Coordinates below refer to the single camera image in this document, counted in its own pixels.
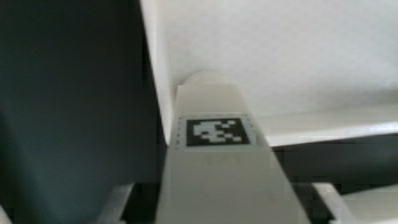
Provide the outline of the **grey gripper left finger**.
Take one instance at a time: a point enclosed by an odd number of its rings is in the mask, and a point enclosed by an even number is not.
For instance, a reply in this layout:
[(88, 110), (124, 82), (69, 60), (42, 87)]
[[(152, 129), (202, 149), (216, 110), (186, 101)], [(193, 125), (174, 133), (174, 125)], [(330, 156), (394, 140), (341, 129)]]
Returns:
[(135, 184), (129, 183), (111, 189), (97, 218), (87, 224), (126, 224), (126, 221), (122, 220), (122, 214), (133, 187)]

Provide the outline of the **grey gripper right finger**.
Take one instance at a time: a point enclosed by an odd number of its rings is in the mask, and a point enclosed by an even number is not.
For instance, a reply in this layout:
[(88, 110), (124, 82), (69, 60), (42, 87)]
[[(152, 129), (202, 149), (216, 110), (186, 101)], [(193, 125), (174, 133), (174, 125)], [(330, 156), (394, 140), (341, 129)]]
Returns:
[(334, 185), (330, 183), (314, 183), (312, 187), (334, 216), (332, 224), (353, 224), (355, 216), (344, 204)]

